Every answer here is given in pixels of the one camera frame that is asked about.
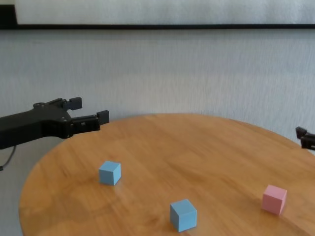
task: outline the pink cube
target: pink cube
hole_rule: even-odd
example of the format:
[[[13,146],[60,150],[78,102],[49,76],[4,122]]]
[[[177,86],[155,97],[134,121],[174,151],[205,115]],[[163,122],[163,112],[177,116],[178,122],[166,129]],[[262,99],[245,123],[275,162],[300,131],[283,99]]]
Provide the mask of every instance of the pink cube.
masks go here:
[[[273,185],[268,185],[263,197],[261,208],[276,215],[280,215],[285,205],[287,191]]]

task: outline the round table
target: round table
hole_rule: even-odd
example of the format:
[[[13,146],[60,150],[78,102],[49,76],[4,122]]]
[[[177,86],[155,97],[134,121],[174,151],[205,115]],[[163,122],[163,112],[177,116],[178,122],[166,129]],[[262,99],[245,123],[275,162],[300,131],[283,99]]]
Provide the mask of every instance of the round table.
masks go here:
[[[122,178],[99,183],[105,161]],[[287,190],[280,216],[261,209]],[[127,118],[59,144],[33,168],[19,216],[25,236],[168,236],[170,204],[197,209],[191,236],[315,235],[315,158],[271,131],[190,114]]]

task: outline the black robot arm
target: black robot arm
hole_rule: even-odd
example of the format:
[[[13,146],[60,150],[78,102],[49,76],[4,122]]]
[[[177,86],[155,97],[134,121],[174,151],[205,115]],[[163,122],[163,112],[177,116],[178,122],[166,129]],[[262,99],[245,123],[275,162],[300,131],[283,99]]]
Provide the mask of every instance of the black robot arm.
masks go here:
[[[81,108],[80,97],[69,101],[58,98],[47,103],[35,103],[27,112],[1,117],[0,149],[48,136],[67,139],[74,134],[97,131],[102,124],[109,123],[108,111],[78,118],[71,118],[67,112]]]
[[[301,147],[309,150],[315,150],[315,135],[308,133],[302,127],[296,127],[296,137],[301,140]]]

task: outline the blue cube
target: blue cube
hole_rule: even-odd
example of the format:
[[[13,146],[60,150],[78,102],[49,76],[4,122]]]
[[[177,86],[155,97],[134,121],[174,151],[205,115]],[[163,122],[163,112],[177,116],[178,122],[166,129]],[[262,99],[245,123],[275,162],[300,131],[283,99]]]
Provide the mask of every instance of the blue cube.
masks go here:
[[[104,184],[115,185],[122,176],[120,163],[106,161],[98,170],[99,181]]]
[[[171,204],[171,222],[178,232],[197,225],[197,210],[188,199]]]

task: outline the whiteboard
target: whiteboard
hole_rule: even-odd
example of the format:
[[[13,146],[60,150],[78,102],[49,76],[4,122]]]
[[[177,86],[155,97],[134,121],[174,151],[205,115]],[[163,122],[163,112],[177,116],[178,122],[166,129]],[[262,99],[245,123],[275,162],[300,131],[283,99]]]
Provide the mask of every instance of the whiteboard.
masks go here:
[[[314,24],[315,0],[15,0],[18,23]]]

